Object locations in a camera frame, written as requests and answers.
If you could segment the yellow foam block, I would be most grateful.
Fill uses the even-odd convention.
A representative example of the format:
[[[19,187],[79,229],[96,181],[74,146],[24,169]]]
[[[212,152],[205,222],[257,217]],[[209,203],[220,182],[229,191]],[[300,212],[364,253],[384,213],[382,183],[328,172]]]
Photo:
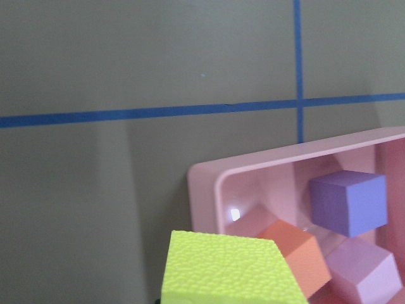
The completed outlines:
[[[172,231],[162,303],[307,303],[274,241]]]

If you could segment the pink foam block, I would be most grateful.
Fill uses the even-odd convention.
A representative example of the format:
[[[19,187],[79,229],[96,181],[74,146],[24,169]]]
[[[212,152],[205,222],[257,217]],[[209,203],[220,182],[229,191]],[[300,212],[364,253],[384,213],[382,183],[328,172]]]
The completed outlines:
[[[361,238],[346,239],[326,263],[332,291],[348,303],[388,303],[403,287],[393,254]]]

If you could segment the purple foam block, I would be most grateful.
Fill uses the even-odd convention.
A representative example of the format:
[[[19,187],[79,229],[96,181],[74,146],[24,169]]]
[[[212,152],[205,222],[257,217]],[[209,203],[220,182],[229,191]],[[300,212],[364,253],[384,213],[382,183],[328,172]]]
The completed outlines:
[[[348,238],[388,222],[386,177],[342,170],[309,182],[312,222]]]

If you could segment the pink plastic bin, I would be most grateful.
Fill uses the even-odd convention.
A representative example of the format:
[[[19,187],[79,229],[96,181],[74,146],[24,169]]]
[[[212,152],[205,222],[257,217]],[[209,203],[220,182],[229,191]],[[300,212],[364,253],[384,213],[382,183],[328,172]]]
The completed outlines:
[[[384,127],[202,162],[187,174],[196,232],[257,236],[281,220],[312,234],[323,256],[344,237],[311,219],[311,179],[350,170],[382,174],[388,223],[362,238],[393,252],[404,273],[404,128]]]

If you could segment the orange foam block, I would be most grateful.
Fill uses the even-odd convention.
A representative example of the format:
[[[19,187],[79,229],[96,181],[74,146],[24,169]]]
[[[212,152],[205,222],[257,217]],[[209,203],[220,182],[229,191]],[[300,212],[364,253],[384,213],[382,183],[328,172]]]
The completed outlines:
[[[276,243],[306,298],[330,281],[330,271],[314,235],[277,220],[257,237]]]

